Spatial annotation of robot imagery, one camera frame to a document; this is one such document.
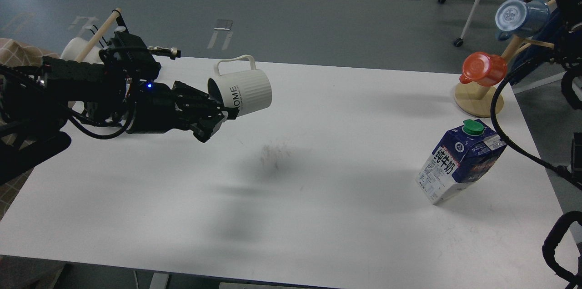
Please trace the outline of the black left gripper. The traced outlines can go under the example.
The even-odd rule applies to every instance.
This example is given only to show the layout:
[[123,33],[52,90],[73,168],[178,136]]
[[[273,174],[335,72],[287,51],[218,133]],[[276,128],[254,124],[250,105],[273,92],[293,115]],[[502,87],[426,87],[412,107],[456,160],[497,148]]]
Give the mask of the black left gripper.
[[133,118],[125,130],[129,134],[162,134],[188,128],[205,143],[227,119],[238,117],[238,108],[226,107],[206,92],[180,81],[173,82],[173,91],[166,84],[140,84],[132,98]]

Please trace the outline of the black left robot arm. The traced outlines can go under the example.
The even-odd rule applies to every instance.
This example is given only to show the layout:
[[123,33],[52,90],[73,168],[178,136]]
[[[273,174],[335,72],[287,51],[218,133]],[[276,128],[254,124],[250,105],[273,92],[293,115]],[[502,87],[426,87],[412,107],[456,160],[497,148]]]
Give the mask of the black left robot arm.
[[241,112],[183,82],[156,82],[155,56],[174,60],[179,49],[147,47],[124,30],[97,53],[100,63],[43,56],[38,67],[1,66],[1,136],[15,135],[1,144],[2,184],[69,148],[67,122],[99,140],[178,129],[207,142]]

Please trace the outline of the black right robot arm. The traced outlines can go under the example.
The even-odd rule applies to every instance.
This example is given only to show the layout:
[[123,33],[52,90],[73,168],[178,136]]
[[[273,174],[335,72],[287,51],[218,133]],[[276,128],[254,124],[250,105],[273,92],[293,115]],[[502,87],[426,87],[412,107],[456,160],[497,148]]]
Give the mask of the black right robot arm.
[[579,110],[581,97],[575,93],[573,82],[581,76],[581,0],[556,0],[556,5],[549,21],[534,35],[536,40],[553,43],[554,49],[528,48],[519,54],[508,74],[509,84],[517,84],[541,64],[553,60],[566,72],[561,81],[562,95],[571,107]]

